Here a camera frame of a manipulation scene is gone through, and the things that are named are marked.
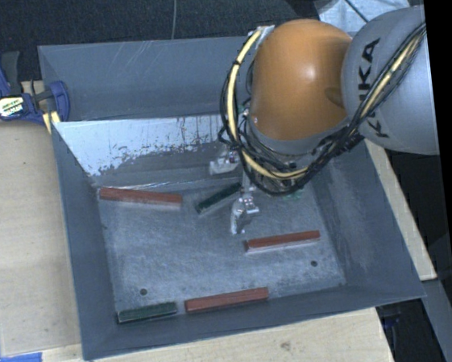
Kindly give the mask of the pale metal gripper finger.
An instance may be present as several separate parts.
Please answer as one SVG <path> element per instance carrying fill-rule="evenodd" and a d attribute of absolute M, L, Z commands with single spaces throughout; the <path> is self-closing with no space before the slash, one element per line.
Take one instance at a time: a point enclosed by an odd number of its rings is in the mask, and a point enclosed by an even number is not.
<path fill-rule="evenodd" d="M 238 198 L 231 207 L 230 230 L 233 235 L 243 234 L 245 227 L 259 213 L 259 207 L 252 196 Z"/>
<path fill-rule="evenodd" d="M 224 151 L 215 160 L 209 162 L 209 174 L 218 175 L 232 172 L 237 168 L 238 159 L 233 151 Z"/>

